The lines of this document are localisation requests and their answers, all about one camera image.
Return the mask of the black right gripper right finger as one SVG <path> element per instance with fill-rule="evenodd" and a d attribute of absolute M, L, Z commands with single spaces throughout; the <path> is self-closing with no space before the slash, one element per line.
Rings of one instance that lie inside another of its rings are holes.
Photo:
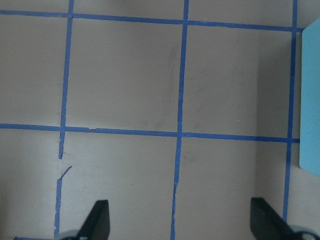
<path fill-rule="evenodd" d="M 295 232 L 262 197 L 251 198 L 250 231 L 256 240 L 295 239 Z"/>

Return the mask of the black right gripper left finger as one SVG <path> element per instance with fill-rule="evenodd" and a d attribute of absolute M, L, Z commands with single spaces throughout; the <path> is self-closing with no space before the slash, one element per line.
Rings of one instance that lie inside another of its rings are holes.
<path fill-rule="evenodd" d="M 111 232 L 108 200 L 97 200 L 78 231 L 76 240 L 108 240 Z"/>

